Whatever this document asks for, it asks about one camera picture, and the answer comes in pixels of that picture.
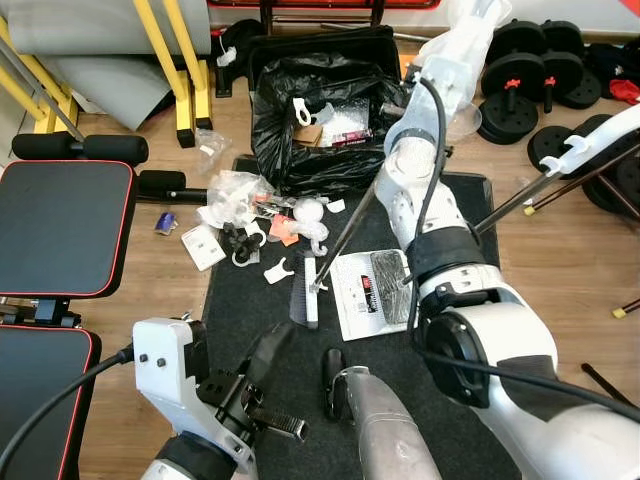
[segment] black cable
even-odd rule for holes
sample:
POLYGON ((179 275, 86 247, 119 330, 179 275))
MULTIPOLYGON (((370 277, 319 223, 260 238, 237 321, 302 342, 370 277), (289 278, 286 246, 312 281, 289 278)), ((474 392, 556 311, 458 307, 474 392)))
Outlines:
POLYGON ((45 404, 43 404, 36 412, 29 417, 29 419, 22 424, 22 426, 18 429, 16 433, 14 433, 7 446, 4 448, 2 455, 0 455, 0 479, 4 480, 5 475, 7 473, 7 468, 9 467, 9 463, 11 459, 15 455, 20 445, 27 438, 29 433, 35 428, 40 421, 47 416, 56 405, 58 405, 62 400, 64 400, 71 392, 80 388, 82 385, 87 383, 89 380, 93 379, 96 375, 104 372, 105 370, 113 367, 117 364, 125 364, 131 362, 133 360, 133 344, 128 345, 127 347, 119 350, 115 355, 103 360, 95 367, 91 367, 87 370, 83 375, 76 378, 73 382, 71 382, 67 387, 65 387, 60 393, 51 397, 45 404))
POLYGON ((462 368, 465 370, 473 370, 476 372, 486 373, 489 375, 495 375, 496 377, 508 378, 518 382, 528 383, 536 385, 538 387, 547 388, 549 390, 555 390, 556 392, 562 392, 574 397, 582 398, 591 403, 595 403, 610 409, 611 411, 622 415, 634 422, 640 423, 640 408, 624 404, 618 400, 601 395, 586 388, 578 387, 571 383, 562 382, 553 378, 541 377, 539 375, 531 375, 529 373, 518 372, 501 367, 492 367, 490 365, 484 365, 482 363, 470 362, 468 360, 459 360, 457 358, 451 358, 446 355, 440 355, 433 352, 424 351, 422 349, 416 350, 418 354, 427 363, 440 363, 449 365, 451 367, 462 368))
MULTIPOLYGON (((436 113, 438 116, 438 138, 436 139, 436 159, 433 166, 433 174, 431 175, 431 179, 429 180, 427 191, 425 192, 424 199, 422 200, 422 207, 420 208, 420 213, 418 214, 418 223, 416 223, 415 233, 413 234, 414 241, 422 233, 422 226, 424 225, 424 219, 427 216, 427 210, 429 209, 429 204, 431 203, 433 192, 435 192, 436 190, 436 186, 438 185, 438 181, 440 180, 440 176, 442 175, 442 171, 444 170, 444 166, 447 160, 447 117, 444 113, 444 104, 442 103, 442 98, 440 97, 440 94, 438 93, 436 87, 434 87, 433 84, 426 78, 420 77, 420 84, 429 91, 429 93, 433 97, 433 101, 436 104, 436 113)), ((415 271, 415 264, 411 265, 411 271, 415 271)), ((417 279, 414 279, 413 288, 411 289, 409 322, 407 322, 407 333, 409 334, 409 338, 411 339, 412 344, 414 343, 414 322, 416 314, 418 312, 418 290, 419 285, 417 279)))
MULTIPOLYGON (((433 84, 431 84, 431 82, 421 77, 420 84, 423 85, 429 91, 429 93, 432 95, 433 100, 436 104, 436 112, 438 114, 438 139, 437 139, 438 143, 436 145, 436 159, 435 159, 435 164, 433 168, 433 175, 429 181, 427 192, 425 193, 424 200, 420 208, 420 214, 418 215, 418 223, 416 224, 414 240, 422 233, 422 225, 424 224, 424 219, 426 217, 427 210, 429 209, 429 204, 431 203, 433 192, 435 191, 436 185, 440 180, 440 176, 442 174, 442 171, 444 170, 444 166, 446 162, 446 155, 445 155, 446 153, 446 149, 445 149, 446 117, 444 112, 444 105, 442 103, 442 99, 440 98, 440 94, 438 93, 436 88, 433 86, 433 84)), ((412 271, 414 271, 415 265, 411 265, 411 269, 412 271)), ((409 311, 409 321, 407 322, 407 332, 409 334, 409 341, 411 343, 411 346, 416 352, 418 352, 418 354, 424 359, 425 362, 440 363, 440 364, 449 365, 455 368, 462 368, 465 370, 472 370, 476 372, 486 373, 489 375, 495 375, 497 377, 509 378, 511 380, 528 383, 531 385, 537 385, 539 387, 547 388, 549 390, 555 390, 557 392, 573 395, 575 397, 582 398, 583 400, 586 400, 588 402, 592 402, 592 403, 601 405, 603 407, 606 407, 611 411, 619 415, 622 415, 623 417, 626 417, 630 420, 640 423, 639 408, 626 405, 615 399, 606 397, 604 395, 600 395, 599 393, 593 392, 591 390, 587 390, 586 388, 561 382, 560 380, 556 380, 556 379, 540 377, 537 375, 530 375, 522 372, 515 372, 505 368, 483 365, 475 362, 469 362, 467 360, 459 360, 459 359, 451 358, 445 355, 439 355, 433 352, 424 351, 415 338, 415 328, 414 328, 416 313, 418 309, 418 290, 419 290, 419 285, 417 284, 417 279, 414 279, 413 289, 411 292, 411 306, 409 311)))

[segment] dumbbell plate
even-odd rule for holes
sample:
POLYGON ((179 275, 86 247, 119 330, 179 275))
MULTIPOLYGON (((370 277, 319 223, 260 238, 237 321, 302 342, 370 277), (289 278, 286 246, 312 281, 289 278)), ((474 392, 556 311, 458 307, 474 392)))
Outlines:
POLYGON ((616 167, 613 177, 620 192, 640 208, 640 157, 636 155, 630 155, 622 160, 616 167))
POLYGON ((547 52, 540 58, 544 62, 545 79, 549 77, 555 79, 556 83, 553 87, 555 95, 563 95, 580 85, 584 68, 582 60, 573 53, 547 52))
POLYGON ((546 50, 546 39, 542 28, 533 22, 512 20, 493 33, 487 52, 487 64, 513 52, 540 54, 546 50))
POLYGON ((596 207, 610 213, 621 213, 620 204, 600 180, 592 178, 582 184, 582 191, 596 207))
POLYGON ((584 54, 582 32, 571 22, 564 20, 547 20, 540 25, 544 33, 547 47, 558 52, 571 52, 578 57, 584 54))
POLYGON ((591 70, 584 69, 580 85, 564 94, 555 93, 555 100, 565 107, 584 110, 596 103, 602 95, 600 80, 591 70))
MULTIPOLYGON (((546 172, 547 169, 540 164, 540 160, 546 156, 558 158, 569 150, 571 147, 564 144, 569 135, 571 135, 571 129, 562 126, 552 125, 538 130, 527 143, 527 155, 531 165, 539 172, 546 172)), ((574 172, 569 175, 563 175, 562 179, 570 180, 577 176, 576 172, 574 172)))
POLYGON ((481 87, 485 97, 504 91, 510 80, 520 80, 518 95, 540 98, 544 83, 544 63, 531 53, 510 53, 491 63, 482 76, 481 87))
POLYGON ((538 123, 536 105, 524 97, 518 96, 515 101, 515 111, 507 112, 505 93, 494 93, 489 96, 480 105, 480 112, 483 130, 507 143, 517 142, 538 123))

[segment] red trim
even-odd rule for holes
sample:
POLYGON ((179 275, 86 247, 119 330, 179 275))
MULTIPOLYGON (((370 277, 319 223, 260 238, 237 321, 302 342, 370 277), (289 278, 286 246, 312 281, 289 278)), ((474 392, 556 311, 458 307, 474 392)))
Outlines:
MULTIPOLYGON (((0 328, 13 328, 13 329, 17 329, 17 330, 35 330, 35 331, 48 330, 48 331, 51 331, 51 332, 80 332, 80 333, 83 333, 89 339, 89 354, 87 355, 87 360, 84 362, 84 369, 82 370, 82 373, 87 373, 87 370, 89 369, 89 360, 91 359, 91 352, 93 352, 93 338, 91 338, 91 335, 86 330, 83 330, 81 328, 61 328, 61 327, 48 328, 48 327, 28 327, 28 326, 20 326, 20 325, 0 325, 0 328)), ((78 389, 78 393, 76 394, 76 402, 73 405, 73 415, 71 416, 71 423, 69 425, 69 432, 67 433, 67 440, 66 440, 66 442, 64 444, 64 453, 62 455, 62 461, 60 462, 60 470, 58 470, 58 480, 62 480, 62 473, 64 471, 64 464, 65 464, 65 462, 67 460, 67 454, 69 453, 69 443, 71 443, 71 432, 73 432, 73 426, 74 426, 74 424, 76 422, 76 414, 78 412, 78 403, 80 403, 80 396, 82 394, 82 388, 83 387, 80 387, 78 389)))
POLYGON ((5 167, 4 172, 2 173, 2 175, 0 175, 0 182, 2 181, 2 176, 4 176, 4 174, 7 172, 7 170, 9 170, 9 168, 11 166, 17 165, 17 164, 25 164, 25 163, 117 163, 117 164, 120 164, 120 165, 124 165, 129 170, 129 187, 127 188, 127 191, 128 191, 129 194, 127 195, 127 201, 124 204, 124 208, 122 209, 122 219, 120 220, 120 230, 118 232, 118 243, 116 245, 115 255, 113 256, 113 264, 111 265, 111 274, 109 275, 109 280, 107 281, 107 283, 105 284, 104 287, 102 287, 97 292, 91 292, 91 293, 0 292, 2 295, 8 296, 8 297, 11 297, 11 296, 19 296, 19 297, 24 297, 24 296, 95 297, 95 296, 100 295, 107 288, 109 288, 109 285, 111 285, 111 281, 113 280, 113 275, 115 274, 116 259, 118 258, 118 252, 120 251, 120 244, 122 243, 121 240, 122 240, 122 229, 124 228, 124 218, 125 218, 125 215, 127 213, 127 208, 129 207, 129 201, 130 201, 130 197, 131 197, 131 185, 133 184, 133 175, 134 175, 133 169, 131 168, 130 165, 127 165, 124 162, 119 162, 119 161, 114 161, 114 160, 26 160, 26 161, 11 162, 9 165, 7 165, 5 167))

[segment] metal rod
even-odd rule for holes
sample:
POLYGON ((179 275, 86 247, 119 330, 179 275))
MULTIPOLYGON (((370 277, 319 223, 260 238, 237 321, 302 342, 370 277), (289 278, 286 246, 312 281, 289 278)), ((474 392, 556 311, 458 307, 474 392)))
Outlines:
POLYGON ((640 298, 622 307, 625 313, 631 313, 634 310, 638 310, 639 308, 640 308, 640 298))
POLYGON ((545 205, 548 205, 551 202, 553 202, 553 201, 557 200, 558 198, 562 197, 563 195, 569 193, 574 188, 579 187, 583 183, 591 180, 592 178, 596 177, 597 175, 600 175, 602 172, 604 172, 605 170, 608 170, 613 165, 618 163, 620 160, 623 160, 627 155, 630 155, 630 154, 634 153, 636 150, 639 150, 639 149, 640 149, 640 144, 630 147, 629 149, 627 149, 626 151, 622 152, 617 157, 609 160, 604 165, 596 168, 595 170, 590 171, 589 173, 581 176, 580 178, 576 178, 572 182, 564 185, 562 188, 559 188, 555 192, 547 195, 544 198, 541 198, 540 200, 538 200, 536 203, 534 203, 532 205, 533 209, 536 210, 536 211, 540 210, 545 205))
POLYGON ((67 117, 65 113, 60 110, 60 107, 58 107, 58 104, 55 102, 55 100, 49 96, 44 88, 42 88, 42 85, 40 85, 38 79, 22 63, 20 58, 18 58, 18 56, 13 53, 11 47, 7 45, 7 42, 2 40, 2 38, 0 38, 0 52, 2 52, 5 57, 7 57, 7 60, 9 60, 9 62, 16 68, 16 70, 18 70, 18 73, 20 73, 20 75, 24 77, 27 83, 36 91, 40 98, 47 102, 49 107, 51 107, 51 110, 53 110, 53 113, 55 113, 56 116, 62 121, 62 123, 64 123, 65 126, 69 129, 71 135, 73 135, 79 142, 84 142, 84 135, 80 133, 80 130, 76 128, 69 117, 67 117))
POLYGON ((554 182, 561 176, 561 172, 557 172, 550 177, 545 174, 540 175, 533 182, 520 190, 513 197, 496 208, 493 212, 491 212, 487 218, 478 223, 476 225, 476 231, 478 233, 485 232, 486 230, 494 226, 498 222, 498 220, 504 217, 507 213, 522 205, 526 200, 530 199, 535 194, 544 190, 550 183, 554 182))
POLYGON ((627 211, 633 215, 637 220, 640 220, 640 210, 636 208, 636 206, 624 195, 618 188, 613 184, 611 180, 603 175, 598 175, 597 179, 602 182, 602 184, 607 187, 607 190, 611 192, 611 194, 618 199, 622 205, 627 209, 627 211))
POLYGON ((344 227, 344 229, 340 233, 340 237, 338 237, 338 241, 335 243, 335 245, 333 246, 333 248, 331 249, 327 257, 325 258, 324 264, 322 264, 322 267, 320 267, 320 271, 316 276, 316 280, 315 282, 313 282, 314 287, 316 288, 320 287, 322 280, 324 280, 324 278, 327 276, 327 273, 329 273, 329 268, 331 267, 331 264, 336 259, 336 257, 340 255, 340 253, 342 253, 342 250, 344 250, 344 247, 347 246, 347 243, 349 242, 349 240, 355 233, 356 229, 358 228, 360 221, 364 217, 365 210, 371 203, 371 200, 375 198, 375 184, 376 184, 375 180, 371 182, 371 185, 365 192, 364 196, 362 197, 362 200, 360 200, 360 203, 358 204, 355 211, 351 215, 349 222, 347 222, 347 225, 344 227))
MULTIPOLYGON (((339 23, 321 23, 320 24, 320 28, 325 28, 328 30, 353 30, 354 28, 358 28, 358 27, 352 27, 350 25, 341 25, 339 23)), ((429 37, 422 37, 420 35, 410 35, 408 33, 393 33, 393 38, 397 38, 398 40, 409 40, 410 42, 419 42, 419 43, 426 43, 429 40, 431 40, 431 38, 429 37)))
POLYGON ((631 400, 625 397, 622 394, 622 392, 620 392, 620 390, 618 390, 616 387, 611 385, 606 378, 600 375, 598 371, 595 368, 593 368, 590 364, 583 363, 582 365, 580 365, 580 368, 584 373, 589 375, 598 385, 600 385, 605 392, 611 395, 611 398, 618 400, 619 402, 626 403, 627 405, 632 407, 636 406, 631 402, 631 400))

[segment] plastic wrap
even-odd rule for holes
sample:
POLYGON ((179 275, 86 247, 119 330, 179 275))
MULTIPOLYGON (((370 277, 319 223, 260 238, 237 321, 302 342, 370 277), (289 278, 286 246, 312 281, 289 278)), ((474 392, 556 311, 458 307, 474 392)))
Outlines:
POLYGON ((270 63, 263 70, 253 101, 252 147, 260 173, 282 192, 297 196, 365 189, 384 160, 382 143, 393 120, 379 114, 385 102, 403 104, 404 92, 377 65, 339 54, 314 53, 270 63), (294 144, 297 123, 293 97, 309 111, 328 102, 369 99, 369 143, 344 147, 294 144))
POLYGON ((222 170, 211 179, 207 190, 209 219, 217 228, 225 223, 244 227, 256 217, 254 200, 268 198, 273 192, 274 188, 259 175, 222 170))

